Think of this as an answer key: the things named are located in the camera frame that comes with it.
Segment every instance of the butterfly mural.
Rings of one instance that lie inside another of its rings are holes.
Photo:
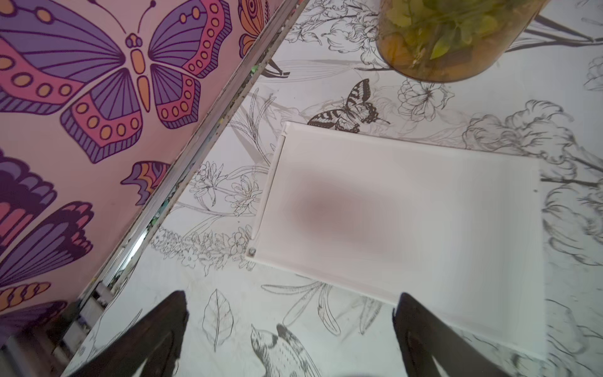
[[[155,5],[151,1],[142,17]],[[201,86],[195,78],[218,67],[231,30],[224,0],[188,0],[161,21],[146,56],[137,34],[125,38],[131,72],[122,67],[126,53],[72,10],[51,0],[0,0],[0,112],[62,110],[65,131],[92,163],[100,162],[140,139],[142,108],[150,112],[151,97],[168,129],[198,120]]]
[[[168,172],[169,164],[159,161],[139,161],[132,166],[132,173],[121,181],[122,185],[138,185],[140,200],[137,206],[142,206],[151,197],[159,183]]]
[[[262,5],[257,0],[239,0],[239,19],[246,33],[239,38],[239,55],[247,54],[264,26],[270,19],[270,6],[268,1]]]
[[[66,306],[65,301],[50,301],[0,315],[0,347],[21,329],[44,325]]]
[[[377,109],[368,102],[370,97],[371,89],[368,86],[368,79],[365,78],[354,85],[342,108],[317,114],[310,119],[308,124],[358,133],[361,124],[372,123],[379,119]]]
[[[0,257],[4,257],[0,261],[2,312],[32,299],[51,286],[50,282],[26,280],[70,264],[92,250],[84,228],[94,213],[92,204],[72,201],[48,215],[12,247],[26,226],[55,201],[57,192],[52,183],[32,173],[25,162],[5,156],[2,150],[0,182]],[[37,305],[0,316],[0,341],[16,323],[33,321],[33,313],[46,313],[44,315],[50,318],[49,313],[58,313],[65,305]]]

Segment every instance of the butterfly antenna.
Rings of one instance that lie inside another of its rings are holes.
[[[154,8],[155,5],[157,5],[157,3],[155,2],[155,0],[151,0],[151,3],[149,4],[149,7],[144,12],[142,12],[142,16],[140,16],[140,20],[138,21],[138,31],[137,31],[137,33],[140,33],[140,25],[142,24],[142,18],[149,11],[149,9]]]
[[[96,0],[88,0],[88,2],[90,4],[94,4],[96,6],[98,6],[100,9],[104,10],[105,12],[107,12],[108,14],[111,15],[111,17],[113,17],[113,19],[115,20],[115,22],[117,22],[117,24],[119,25],[119,27],[121,28],[121,30],[124,32],[125,34],[125,29],[124,27],[119,23],[119,21],[117,21],[117,18],[115,18],[115,16],[113,15],[113,13],[109,12],[108,9],[106,9],[105,7],[103,7],[101,4],[97,3]]]

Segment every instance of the pink butterfly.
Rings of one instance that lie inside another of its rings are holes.
[[[151,1],[142,16],[154,6]],[[149,112],[153,96],[165,127],[196,122],[201,86],[193,76],[204,78],[218,66],[220,46],[231,30],[224,0],[189,0],[161,21],[146,54],[140,37],[126,37],[130,72],[120,68],[126,55],[117,44],[70,9],[51,0],[0,0],[0,112],[62,110],[62,126],[97,163],[140,138],[142,110],[133,75],[142,107]],[[148,69],[147,57],[153,62]]]

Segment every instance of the table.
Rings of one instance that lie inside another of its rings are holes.
[[[462,335],[514,376],[603,375],[603,5],[553,0],[494,66],[452,84],[388,69],[378,5],[308,4],[66,373],[185,290],[178,376],[403,375],[391,306],[242,257],[282,123],[345,109],[367,80],[374,113],[353,131],[540,159],[548,359]]]

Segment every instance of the pink wall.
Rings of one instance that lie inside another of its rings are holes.
[[[0,344],[102,267],[281,2],[257,1],[0,0]]]

